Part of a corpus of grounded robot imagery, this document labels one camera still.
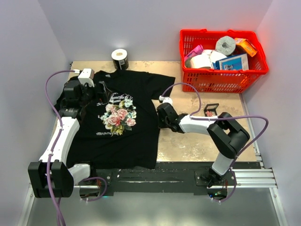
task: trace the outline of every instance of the white wall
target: white wall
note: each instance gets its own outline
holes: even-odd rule
[[[69,60],[179,60],[181,29],[256,30],[272,0],[39,0]]]
[[[269,74],[246,93],[250,113],[268,117],[259,140],[265,167],[273,167],[290,226],[301,224],[301,2],[273,0],[257,29]],[[257,133],[262,121],[253,120]]]
[[[68,69],[36,0],[1,1],[0,69],[0,225],[15,226],[28,191],[27,167],[44,152],[54,125],[45,80],[52,72]],[[66,79],[50,82],[53,100]]]

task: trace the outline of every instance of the beige table surface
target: beige table surface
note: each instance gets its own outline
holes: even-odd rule
[[[95,72],[115,71],[112,61],[74,61],[71,69],[92,68]],[[177,61],[130,61],[128,70],[145,71],[175,77],[175,82],[181,81],[180,62]],[[202,109],[206,104],[219,103],[217,113],[228,112],[232,116],[244,115],[239,94],[200,93]],[[196,93],[183,92],[181,85],[175,86],[171,93],[173,106],[178,114],[191,113],[198,109]],[[153,101],[157,107],[158,100]],[[204,116],[203,110],[197,114]],[[247,121],[239,123],[250,133]],[[218,150],[212,139],[207,135],[195,133],[174,133],[170,129],[162,129],[159,136],[157,161],[215,161]],[[256,161],[253,146],[241,154],[238,161]]]

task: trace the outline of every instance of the floral print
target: floral print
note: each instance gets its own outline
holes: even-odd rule
[[[102,116],[98,116],[103,121],[106,129],[114,134],[122,135],[125,130],[132,130],[132,126],[136,125],[137,117],[136,107],[133,106],[131,98],[125,98],[118,105],[107,104],[106,112]]]

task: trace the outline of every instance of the red plastic basket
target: red plastic basket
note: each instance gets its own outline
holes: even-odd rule
[[[258,50],[255,56],[248,56],[249,70],[228,71],[185,67],[184,57],[197,45],[202,45],[204,49],[215,49],[216,42],[226,35],[232,38],[248,39]],[[254,32],[234,30],[213,32],[207,31],[207,29],[181,30],[180,36],[182,81],[194,86],[199,92],[242,93],[261,75],[269,71],[265,54]],[[194,91],[187,85],[183,85],[182,89],[184,92]]]

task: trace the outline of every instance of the pink package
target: pink package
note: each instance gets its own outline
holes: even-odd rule
[[[196,55],[202,54],[203,50],[204,49],[202,45],[196,46],[189,54],[186,55],[186,57],[184,57],[184,62],[190,57],[194,57]]]

